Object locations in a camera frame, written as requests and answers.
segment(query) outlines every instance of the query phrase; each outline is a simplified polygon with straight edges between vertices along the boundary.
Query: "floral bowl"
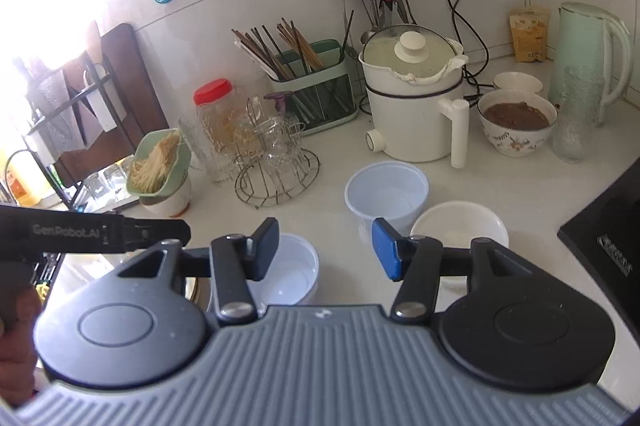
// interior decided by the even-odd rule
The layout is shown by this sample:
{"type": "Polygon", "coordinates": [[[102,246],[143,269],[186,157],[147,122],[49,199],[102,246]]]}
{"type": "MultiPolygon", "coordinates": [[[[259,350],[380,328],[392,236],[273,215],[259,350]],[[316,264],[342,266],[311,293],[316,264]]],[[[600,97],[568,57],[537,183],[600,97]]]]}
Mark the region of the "floral bowl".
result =
{"type": "Polygon", "coordinates": [[[551,135],[558,112],[546,99],[526,91],[495,90],[482,96],[478,103],[480,120],[484,134],[494,148],[508,157],[524,157],[537,150],[551,135]],[[497,125],[484,116],[484,112],[494,104],[506,102],[526,102],[529,106],[539,109],[549,121],[549,126],[542,130],[524,131],[512,130],[497,125]]]}

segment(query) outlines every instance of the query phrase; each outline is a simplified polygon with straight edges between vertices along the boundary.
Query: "green colander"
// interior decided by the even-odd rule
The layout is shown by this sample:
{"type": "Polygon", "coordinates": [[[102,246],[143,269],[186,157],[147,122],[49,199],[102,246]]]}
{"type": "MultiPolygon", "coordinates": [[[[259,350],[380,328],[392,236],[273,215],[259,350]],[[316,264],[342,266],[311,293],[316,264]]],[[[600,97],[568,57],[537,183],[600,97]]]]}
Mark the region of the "green colander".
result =
{"type": "Polygon", "coordinates": [[[180,134],[180,142],[178,143],[178,152],[175,154],[174,165],[169,170],[169,175],[164,181],[164,186],[155,193],[141,193],[133,188],[130,182],[130,177],[127,177],[127,191],[130,195],[137,197],[170,197],[178,190],[187,178],[187,174],[189,173],[189,164],[191,163],[191,150],[189,149],[187,142],[184,141],[180,130],[169,128],[168,130],[158,130],[147,133],[142,138],[142,141],[140,141],[140,144],[138,144],[134,160],[141,161],[148,158],[154,146],[174,131],[177,131],[180,134]]]}

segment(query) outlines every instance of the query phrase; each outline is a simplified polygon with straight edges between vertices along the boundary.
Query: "black strap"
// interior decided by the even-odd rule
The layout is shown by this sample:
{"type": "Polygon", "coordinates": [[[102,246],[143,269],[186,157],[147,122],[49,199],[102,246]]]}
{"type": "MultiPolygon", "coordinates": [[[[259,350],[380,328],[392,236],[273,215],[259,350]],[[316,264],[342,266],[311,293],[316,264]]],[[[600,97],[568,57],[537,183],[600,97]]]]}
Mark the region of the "black strap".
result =
{"type": "Polygon", "coordinates": [[[375,93],[376,95],[380,95],[382,97],[388,97],[390,99],[426,99],[429,97],[436,97],[438,95],[442,95],[444,93],[448,93],[451,90],[455,90],[458,86],[460,86],[462,84],[462,80],[463,77],[462,75],[460,75],[460,80],[455,83],[453,86],[449,86],[449,88],[446,88],[444,90],[439,90],[439,91],[434,91],[431,93],[423,93],[422,95],[399,95],[399,94],[395,94],[395,93],[384,93],[378,90],[375,90],[373,88],[371,88],[369,86],[369,83],[365,81],[365,85],[367,86],[367,90],[369,90],[372,93],[375,93]]]}

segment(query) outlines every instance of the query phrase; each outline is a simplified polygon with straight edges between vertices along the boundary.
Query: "red lid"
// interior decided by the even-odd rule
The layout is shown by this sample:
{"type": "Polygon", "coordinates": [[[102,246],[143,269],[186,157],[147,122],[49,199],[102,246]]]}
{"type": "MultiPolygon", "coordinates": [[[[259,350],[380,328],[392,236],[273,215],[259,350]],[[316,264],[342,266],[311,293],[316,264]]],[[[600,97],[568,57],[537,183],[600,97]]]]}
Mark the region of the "red lid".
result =
{"type": "Polygon", "coordinates": [[[200,88],[193,92],[193,102],[196,106],[202,106],[203,104],[222,99],[233,89],[233,85],[231,85],[227,79],[216,79],[208,82],[204,86],[200,86],[200,88]]]}

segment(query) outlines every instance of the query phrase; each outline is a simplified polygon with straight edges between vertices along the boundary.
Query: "cutting board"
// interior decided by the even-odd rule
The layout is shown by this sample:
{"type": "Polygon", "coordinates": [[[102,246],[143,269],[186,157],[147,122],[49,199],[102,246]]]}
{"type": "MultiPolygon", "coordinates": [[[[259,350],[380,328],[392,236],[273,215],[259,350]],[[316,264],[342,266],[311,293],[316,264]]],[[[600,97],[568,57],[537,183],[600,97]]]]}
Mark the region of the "cutting board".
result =
{"type": "MultiPolygon", "coordinates": [[[[108,57],[120,88],[142,127],[140,132],[132,115],[127,113],[123,124],[137,146],[146,133],[168,128],[166,118],[151,85],[133,27],[129,24],[118,25],[103,35],[101,42],[102,52],[108,57]]],[[[82,59],[78,57],[69,61],[64,69],[69,85],[78,91],[84,89],[82,59]]],[[[54,166],[62,183],[70,187],[134,152],[125,136],[116,128],[102,133],[87,150],[62,154],[54,166]]]]}

